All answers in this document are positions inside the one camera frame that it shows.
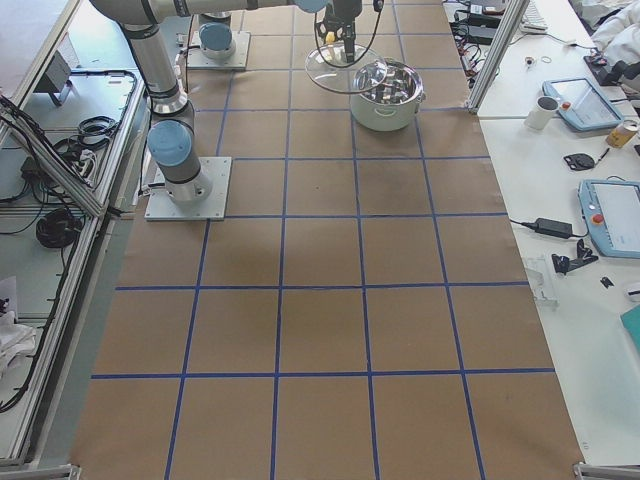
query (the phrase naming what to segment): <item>white mug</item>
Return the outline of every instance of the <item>white mug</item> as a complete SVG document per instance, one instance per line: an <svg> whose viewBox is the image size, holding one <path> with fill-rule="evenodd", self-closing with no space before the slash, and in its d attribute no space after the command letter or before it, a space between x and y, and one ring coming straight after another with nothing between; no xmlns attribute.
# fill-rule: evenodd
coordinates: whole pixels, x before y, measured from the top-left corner
<svg viewBox="0 0 640 480"><path fill-rule="evenodd" d="M524 124L535 130L542 130L555 115L558 106L558 100L553 97L538 97Z"/></svg>

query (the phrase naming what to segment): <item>pot handle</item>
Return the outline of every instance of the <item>pot handle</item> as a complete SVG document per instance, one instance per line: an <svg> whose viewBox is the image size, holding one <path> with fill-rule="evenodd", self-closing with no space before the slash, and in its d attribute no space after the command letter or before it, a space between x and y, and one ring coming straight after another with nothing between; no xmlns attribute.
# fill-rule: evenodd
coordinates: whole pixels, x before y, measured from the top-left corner
<svg viewBox="0 0 640 480"><path fill-rule="evenodd" d="M387 117L387 118L393 117L397 112L397 110L380 110L379 108L374 108L373 111L376 112L381 117Z"/></svg>

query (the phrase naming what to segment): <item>stainless steel pot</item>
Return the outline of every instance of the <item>stainless steel pot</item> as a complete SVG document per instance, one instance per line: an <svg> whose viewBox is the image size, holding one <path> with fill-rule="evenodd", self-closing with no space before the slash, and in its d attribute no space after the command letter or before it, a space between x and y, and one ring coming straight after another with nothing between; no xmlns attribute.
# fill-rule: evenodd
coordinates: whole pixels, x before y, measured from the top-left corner
<svg viewBox="0 0 640 480"><path fill-rule="evenodd" d="M426 98L420 75L396 60L387 58L387 76L373 90L350 96L351 113L362 125L372 130L391 131L406 127ZM361 70L356 74L366 75Z"/></svg>

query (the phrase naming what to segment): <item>floor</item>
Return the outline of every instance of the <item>floor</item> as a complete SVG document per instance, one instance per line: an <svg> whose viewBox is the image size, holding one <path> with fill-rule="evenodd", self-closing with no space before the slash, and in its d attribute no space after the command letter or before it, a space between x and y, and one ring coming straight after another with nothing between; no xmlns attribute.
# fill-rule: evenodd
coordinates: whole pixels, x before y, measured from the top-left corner
<svg viewBox="0 0 640 480"><path fill-rule="evenodd" d="M573 478L442 6L383 11L374 49L427 92L391 133L306 77L312 21L237 14L247 72L189 72L200 155L234 158L227 218L139 205L71 461L90 480Z"/></svg>

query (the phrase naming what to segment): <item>glass cover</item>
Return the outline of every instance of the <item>glass cover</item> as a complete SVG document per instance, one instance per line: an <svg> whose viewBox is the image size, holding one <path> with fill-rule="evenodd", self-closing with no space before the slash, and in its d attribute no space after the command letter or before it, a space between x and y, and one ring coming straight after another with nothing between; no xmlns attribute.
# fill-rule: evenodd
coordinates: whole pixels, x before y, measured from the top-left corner
<svg viewBox="0 0 640 480"><path fill-rule="evenodd" d="M342 42L331 43L314 49L305 63L307 74L313 82L334 93L356 94L377 87L387 76L387 63L373 50L355 46L355 64L348 65Z"/></svg>

